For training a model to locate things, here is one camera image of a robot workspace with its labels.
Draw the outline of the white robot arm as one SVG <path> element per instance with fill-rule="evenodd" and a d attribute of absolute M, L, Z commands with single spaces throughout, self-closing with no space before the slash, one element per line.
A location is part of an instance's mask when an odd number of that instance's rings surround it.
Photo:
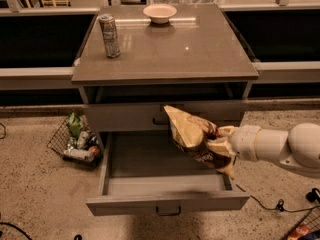
<path fill-rule="evenodd" d="M 225 126 L 208 140 L 208 148 L 219 155 L 245 161 L 267 161 L 305 177 L 320 177 L 320 126 L 301 123 L 291 130 L 271 130 L 257 125 Z"/>

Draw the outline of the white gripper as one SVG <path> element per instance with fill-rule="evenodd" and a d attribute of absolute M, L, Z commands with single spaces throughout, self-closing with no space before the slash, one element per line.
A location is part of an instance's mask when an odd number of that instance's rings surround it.
<path fill-rule="evenodd" d="M 245 161 L 256 162 L 258 160 L 255 146 L 258 133 L 261 131 L 260 126 L 244 125 L 238 129 L 235 126 L 223 126 L 218 128 L 218 136 L 230 137 L 231 144 L 226 141 L 208 140 L 207 148 L 215 154 L 232 157 L 234 152 Z"/>

